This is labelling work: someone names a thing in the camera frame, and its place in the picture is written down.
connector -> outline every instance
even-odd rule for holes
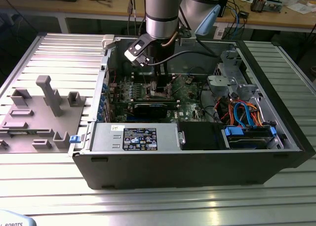
[[[128,15],[132,15],[133,13],[133,3],[131,1],[128,3],[127,13]]]

sticker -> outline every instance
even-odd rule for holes
[[[111,131],[123,131],[125,126],[123,125],[111,125]]]
[[[156,128],[125,128],[123,150],[157,150]]]

red cable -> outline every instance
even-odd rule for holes
[[[117,78],[117,72],[116,72],[116,70],[114,70],[114,80],[113,80],[112,84],[115,82],[116,78]]]

table leg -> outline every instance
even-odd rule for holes
[[[219,23],[215,23],[216,26],[216,31],[214,34],[214,39],[215,40],[221,40],[225,31],[225,28],[228,27],[228,23],[227,22],[219,22]]]
[[[61,32],[62,33],[70,33],[69,27],[68,27],[68,24],[66,21],[66,17],[65,16],[58,16],[57,19],[58,19],[58,23],[59,23]]]

blue latch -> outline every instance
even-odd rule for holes
[[[277,131],[276,131],[276,129],[274,127],[270,127],[270,131],[273,134],[273,136],[277,135]]]
[[[226,136],[243,136],[241,127],[228,126],[225,128]]]
[[[102,91],[106,91],[108,89],[108,86],[106,84],[102,85]]]
[[[69,143],[81,143],[81,136],[70,136]]]

